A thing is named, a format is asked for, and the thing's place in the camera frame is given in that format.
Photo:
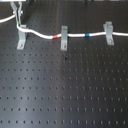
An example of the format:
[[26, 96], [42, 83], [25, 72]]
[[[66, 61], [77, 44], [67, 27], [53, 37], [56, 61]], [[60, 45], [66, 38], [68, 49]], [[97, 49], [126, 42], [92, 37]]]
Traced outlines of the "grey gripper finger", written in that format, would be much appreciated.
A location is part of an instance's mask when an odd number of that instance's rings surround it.
[[12, 7], [12, 9], [13, 9], [13, 14], [16, 15], [17, 7], [16, 7], [15, 3], [14, 3], [14, 2], [10, 2], [10, 4], [11, 4], [11, 7]]

